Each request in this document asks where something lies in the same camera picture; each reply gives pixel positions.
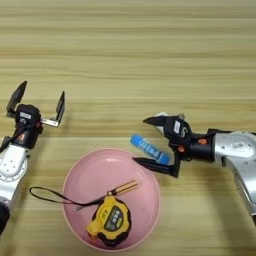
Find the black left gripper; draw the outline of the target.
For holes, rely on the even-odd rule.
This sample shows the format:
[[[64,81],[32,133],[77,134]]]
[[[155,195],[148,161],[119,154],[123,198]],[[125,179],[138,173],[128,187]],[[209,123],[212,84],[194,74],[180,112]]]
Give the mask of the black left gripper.
[[[7,116],[14,118],[16,115],[16,105],[21,102],[24,95],[27,82],[23,81],[11,95],[7,104]],[[41,115],[31,116],[30,118],[17,116],[15,118],[15,132],[11,138],[11,143],[16,146],[21,146],[26,149],[33,149],[39,135],[43,131],[42,124],[58,127],[61,124],[62,117],[65,111],[65,92],[62,92],[61,97],[56,107],[56,117],[47,119]]]

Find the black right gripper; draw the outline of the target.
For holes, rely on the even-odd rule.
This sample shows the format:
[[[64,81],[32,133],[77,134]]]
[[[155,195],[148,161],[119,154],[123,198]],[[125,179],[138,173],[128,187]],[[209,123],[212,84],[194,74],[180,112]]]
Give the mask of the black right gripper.
[[[153,116],[143,120],[144,123],[154,126],[161,134],[164,133],[166,116]],[[169,147],[173,150],[173,161],[160,163],[156,160],[133,157],[133,160],[142,167],[174,178],[179,177],[181,161],[201,160],[213,162],[213,134],[188,133],[185,136],[170,133],[168,135]]]

